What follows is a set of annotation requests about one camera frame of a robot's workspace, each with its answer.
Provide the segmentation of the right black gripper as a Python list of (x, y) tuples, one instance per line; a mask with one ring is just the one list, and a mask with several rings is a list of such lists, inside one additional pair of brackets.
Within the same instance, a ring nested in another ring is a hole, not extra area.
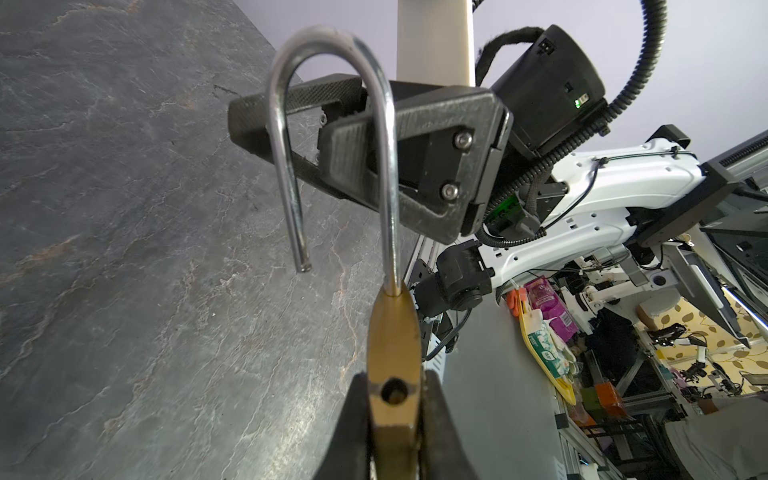
[[(513, 115), (491, 91), (451, 86), (395, 105), (400, 222), (442, 244), (481, 226), (512, 128)], [(379, 202), (371, 111), (320, 132), (324, 183), (371, 209)]]

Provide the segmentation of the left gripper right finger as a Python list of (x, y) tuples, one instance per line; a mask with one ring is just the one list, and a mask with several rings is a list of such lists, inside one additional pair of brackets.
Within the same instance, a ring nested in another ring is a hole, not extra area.
[(478, 479), (459, 438), (439, 375), (426, 370), (421, 394), (421, 479)]

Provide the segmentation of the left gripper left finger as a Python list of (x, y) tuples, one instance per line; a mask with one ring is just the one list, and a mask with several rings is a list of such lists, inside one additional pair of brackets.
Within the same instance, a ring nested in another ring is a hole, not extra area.
[(369, 416), (367, 375), (358, 373), (352, 378), (332, 438), (314, 479), (371, 478)]

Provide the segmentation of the brass padlock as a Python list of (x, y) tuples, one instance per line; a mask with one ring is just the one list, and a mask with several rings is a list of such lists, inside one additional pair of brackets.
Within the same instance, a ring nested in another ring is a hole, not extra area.
[[(321, 215), (304, 206), (297, 183), (302, 164), (294, 157), (289, 117), (298, 110), (290, 97), (297, 68), (317, 55), (351, 65), (368, 89), (376, 132), (377, 209), (356, 217)], [(365, 373), (370, 407), (371, 477), (419, 479), (421, 394), (424, 371), (414, 302), (402, 279), (398, 247), (400, 214), (395, 101), (386, 75), (358, 37), (332, 27), (297, 32), (277, 52), (264, 93), (266, 126), (293, 261), (311, 276), (311, 290), (332, 306), (309, 308), (307, 332), (322, 349), (293, 342), (303, 367), (329, 359), (333, 375), (315, 378), (309, 394), (290, 408), (290, 427), (324, 456), (352, 378)]]

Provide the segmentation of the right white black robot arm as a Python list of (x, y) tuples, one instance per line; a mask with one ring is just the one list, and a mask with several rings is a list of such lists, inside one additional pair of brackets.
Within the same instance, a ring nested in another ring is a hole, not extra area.
[(731, 174), (687, 152), (669, 126), (626, 152), (584, 155), (647, 85), (666, 30), (644, 4), (641, 51), (613, 100), (558, 26), (499, 35), (472, 85), (389, 81), (357, 37), (298, 32), (266, 90), (228, 107), (232, 142), (277, 169), (296, 268), (310, 269), (298, 185), (377, 211), (385, 293), (405, 294), (400, 227), (445, 245), (417, 293), (425, 316), (465, 310), (527, 270), (597, 249), (650, 248), (740, 194)]

